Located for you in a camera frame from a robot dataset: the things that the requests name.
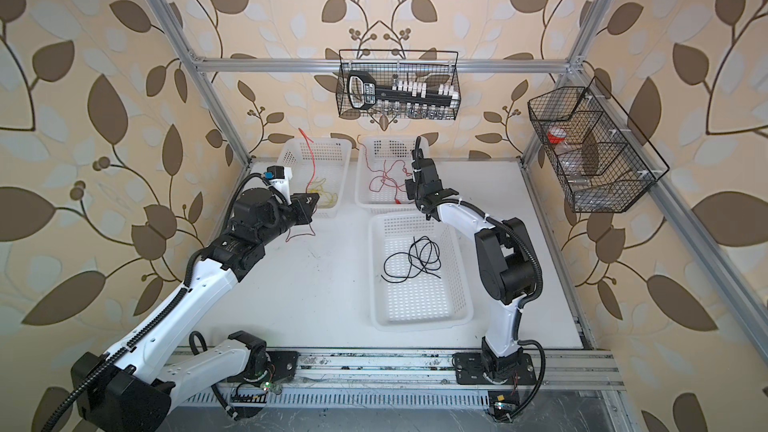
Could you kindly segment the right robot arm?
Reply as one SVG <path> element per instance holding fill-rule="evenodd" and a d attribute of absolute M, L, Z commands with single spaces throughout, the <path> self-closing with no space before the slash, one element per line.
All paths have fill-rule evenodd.
<path fill-rule="evenodd" d="M 490 414 L 498 422 L 513 422 L 531 404 L 544 382 L 547 359 L 535 339 L 520 338 L 523 309 L 537 300 L 544 288 L 543 270 L 525 224 L 518 218 L 497 219 L 463 200 L 443 186 L 435 162 L 419 149 L 412 150 L 412 176 L 406 192 L 419 212 L 430 220 L 453 227 L 474 242 L 479 277 L 489 297 L 497 302 L 489 328 L 481 339 L 480 365 L 483 378 L 504 385 L 526 365 L 533 347 L 539 354 L 539 369 L 528 395 L 509 403 L 497 401 Z"/>

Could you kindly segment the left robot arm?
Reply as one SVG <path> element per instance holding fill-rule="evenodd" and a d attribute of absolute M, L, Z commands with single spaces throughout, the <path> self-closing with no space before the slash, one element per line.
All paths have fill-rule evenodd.
<path fill-rule="evenodd" d="M 175 291 L 123 339 L 96 356 L 84 354 L 71 369 L 73 391 L 42 428 L 53 431 L 76 412 L 103 431 L 155 431 L 182 402 L 228 378 L 269 387 L 277 371 L 265 340 L 244 332 L 192 358 L 169 364 L 177 346 L 264 258 L 267 245 L 296 225 L 308 225 L 316 193 L 293 193 L 292 171 L 270 166 L 249 174 L 229 203 L 219 236 L 189 259 Z"/>

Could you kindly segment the red alligator clip lead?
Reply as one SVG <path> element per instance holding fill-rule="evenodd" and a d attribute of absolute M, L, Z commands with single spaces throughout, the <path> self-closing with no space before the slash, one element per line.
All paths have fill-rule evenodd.
<path fill-rule="evenodd" d="M 385 159 L 370 170 L 369 192 L 379 203 L 407 204 L 405 181 L 412 176 L 404 160 Z"/>

